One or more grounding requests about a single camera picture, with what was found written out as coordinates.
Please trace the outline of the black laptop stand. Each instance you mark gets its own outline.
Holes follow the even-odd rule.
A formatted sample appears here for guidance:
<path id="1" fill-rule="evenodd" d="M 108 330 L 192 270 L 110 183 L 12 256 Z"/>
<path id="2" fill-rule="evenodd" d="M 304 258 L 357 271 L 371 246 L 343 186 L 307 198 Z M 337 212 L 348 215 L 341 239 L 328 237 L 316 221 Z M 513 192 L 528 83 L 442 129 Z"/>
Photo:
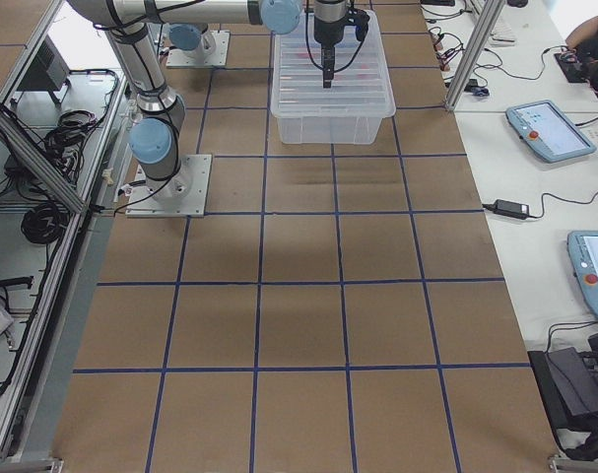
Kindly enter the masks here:
<path id="1" fill-rule="evenodd" d="M 598 433 L 598 352 L 570 347 L 528 358 L 551 428 Z"/>

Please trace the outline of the upper teach pendant tablet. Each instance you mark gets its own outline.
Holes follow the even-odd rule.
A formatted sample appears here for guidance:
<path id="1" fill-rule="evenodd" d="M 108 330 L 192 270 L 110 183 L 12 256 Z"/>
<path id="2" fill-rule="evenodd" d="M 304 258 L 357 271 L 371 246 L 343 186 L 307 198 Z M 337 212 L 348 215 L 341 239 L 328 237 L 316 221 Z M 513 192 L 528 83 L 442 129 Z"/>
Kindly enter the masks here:
<path id="1" fill-rule="evenodd" d="M 509 125 L 542 161 L 559 163 L 593 154 L 595 145 L 549 100 L 511 106 Z"/>

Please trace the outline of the aluminium frame post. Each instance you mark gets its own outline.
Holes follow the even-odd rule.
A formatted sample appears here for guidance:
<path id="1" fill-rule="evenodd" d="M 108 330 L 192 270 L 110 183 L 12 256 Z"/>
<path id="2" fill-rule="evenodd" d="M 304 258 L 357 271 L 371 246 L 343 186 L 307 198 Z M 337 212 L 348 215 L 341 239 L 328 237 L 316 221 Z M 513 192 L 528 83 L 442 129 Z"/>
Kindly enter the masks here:
<path id="1" fill-rule="evenodd" d="M 503 5 L 502 0 L 486 1 L 480 14 L 480 17 L 472 30 L 467 41 L 465 52 L 459 62 L 458 68 L 453 76 L 450 86 L 447 89 L 445 98 L 445 109 L 454 111 L 465 91 L 465 87 L 470 79 L 477 60 L 485 47 L 488 37 L 495 26 Z"/>

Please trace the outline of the grey control box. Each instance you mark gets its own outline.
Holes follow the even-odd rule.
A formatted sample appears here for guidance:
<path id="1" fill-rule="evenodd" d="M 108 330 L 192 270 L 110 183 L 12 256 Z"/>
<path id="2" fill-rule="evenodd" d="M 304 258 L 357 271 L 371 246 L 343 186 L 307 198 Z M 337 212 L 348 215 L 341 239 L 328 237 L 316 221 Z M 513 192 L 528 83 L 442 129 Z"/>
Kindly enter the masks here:
<path id="1" fill-rule="evenodd" d="M 52 39 L 47 35 L 40 45 L 18 92 L 59 92 L 67 82 L 70 68 Z"/>

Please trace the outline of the black power adapter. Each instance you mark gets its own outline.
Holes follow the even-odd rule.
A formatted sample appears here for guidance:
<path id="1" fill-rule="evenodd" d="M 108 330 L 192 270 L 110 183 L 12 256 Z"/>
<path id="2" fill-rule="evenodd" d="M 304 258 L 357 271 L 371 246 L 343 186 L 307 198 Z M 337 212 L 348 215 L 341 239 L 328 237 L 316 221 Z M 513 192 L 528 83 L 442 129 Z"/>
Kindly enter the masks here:
<path id="1" fill-rule="evenodd" d="M 496 199 L 493 203 L 486 203 L 483 208 L 493 214 L 517 219 L 526 220 L 530 217 L 529 206 L 527 204 Z"/>

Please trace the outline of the person in black shirt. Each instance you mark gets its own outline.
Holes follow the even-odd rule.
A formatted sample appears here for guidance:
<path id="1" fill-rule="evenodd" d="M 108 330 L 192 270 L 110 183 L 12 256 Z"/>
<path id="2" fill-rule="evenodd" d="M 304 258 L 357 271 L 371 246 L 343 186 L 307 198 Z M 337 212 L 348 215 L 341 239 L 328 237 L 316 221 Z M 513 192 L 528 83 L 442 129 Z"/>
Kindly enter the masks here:
<path id="1" fill-rule="evenodd" d="M 566 38 L 566 45 L 579 61 L 598 60 L 598 15 L 577 26 Z"/>

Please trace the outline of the lower teach pendant tablet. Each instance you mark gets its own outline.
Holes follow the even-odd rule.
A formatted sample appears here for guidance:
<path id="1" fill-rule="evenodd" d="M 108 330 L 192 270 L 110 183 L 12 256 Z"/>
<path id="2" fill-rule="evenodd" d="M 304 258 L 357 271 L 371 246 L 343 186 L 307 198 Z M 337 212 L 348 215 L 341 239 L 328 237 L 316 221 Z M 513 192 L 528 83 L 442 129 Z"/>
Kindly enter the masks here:
<path id="1" fill-rule="evenodd" d="M 598 231 L 570 232 L 566 248 L 580 292 L 598 319 Z"/>

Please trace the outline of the teach pendant tablet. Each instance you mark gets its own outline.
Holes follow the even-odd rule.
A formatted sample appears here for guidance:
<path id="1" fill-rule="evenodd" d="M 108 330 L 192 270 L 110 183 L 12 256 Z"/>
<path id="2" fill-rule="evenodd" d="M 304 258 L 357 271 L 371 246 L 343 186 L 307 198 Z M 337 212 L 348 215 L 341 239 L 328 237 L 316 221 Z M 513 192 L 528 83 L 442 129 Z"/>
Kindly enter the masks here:
<path id="1" fill-rule="evenodd" d="M 570 232 L 566 248 L 580 292 L 598 319 L 598 231 Z"/>
<path id="2" fill-rule="evenodd" d="M 549 100 L 511 106 L 509 125 L 542 161 L 559 163 L 593 154 L 595 145 Z"/>

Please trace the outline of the clear plastic storage box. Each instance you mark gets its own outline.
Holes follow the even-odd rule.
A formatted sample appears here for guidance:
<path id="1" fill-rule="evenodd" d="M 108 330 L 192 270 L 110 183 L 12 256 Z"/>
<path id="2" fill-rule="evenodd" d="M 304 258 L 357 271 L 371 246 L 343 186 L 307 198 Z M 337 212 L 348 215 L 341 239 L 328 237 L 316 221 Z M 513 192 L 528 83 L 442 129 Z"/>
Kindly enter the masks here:
<path id="1" fill-rule="evenodd" d="M 306 116 L 278 118 L 281 141 L 285 144 L 369 145 L 376 138 L 381 117 Z"/>

